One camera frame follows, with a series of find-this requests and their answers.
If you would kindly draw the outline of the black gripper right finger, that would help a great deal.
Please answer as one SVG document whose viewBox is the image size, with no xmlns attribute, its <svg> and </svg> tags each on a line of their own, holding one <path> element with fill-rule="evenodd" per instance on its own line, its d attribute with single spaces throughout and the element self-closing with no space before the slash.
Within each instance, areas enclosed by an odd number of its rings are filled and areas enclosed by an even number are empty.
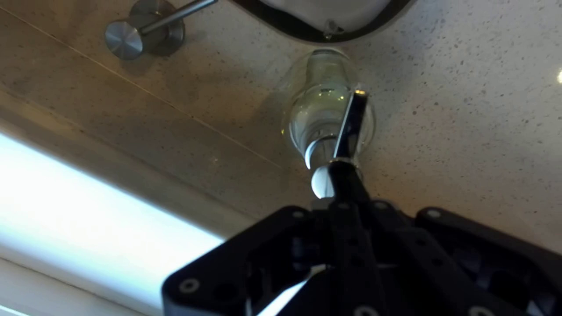
<svg viewBox="0 0 562 316">
<path fill-rule="evenodd" d="M 356 167 L 353 167 L 353 173 L 351 173 L 351 196 L 353 196 L 353 203 L 358 206 L 374 204 L 374 199 L 370 197 L 369 190 L 365 189 L 363 178 Z"/>
</svg>

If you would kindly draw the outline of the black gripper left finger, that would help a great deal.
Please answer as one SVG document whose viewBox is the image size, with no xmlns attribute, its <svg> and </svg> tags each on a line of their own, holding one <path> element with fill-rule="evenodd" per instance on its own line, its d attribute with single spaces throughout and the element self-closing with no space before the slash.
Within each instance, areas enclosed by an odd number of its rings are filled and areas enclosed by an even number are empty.
<svg viewBox="0 0 562 316">
<path fill-rule="evenodd" d="M 356 204 L 358 194 L 358 176 L 351 164 L 347 162 L 332 162 L 328 166 L 328 178 L 332 183 L 333 197 L 332 201 L 335 204 Z"/>
</svg>

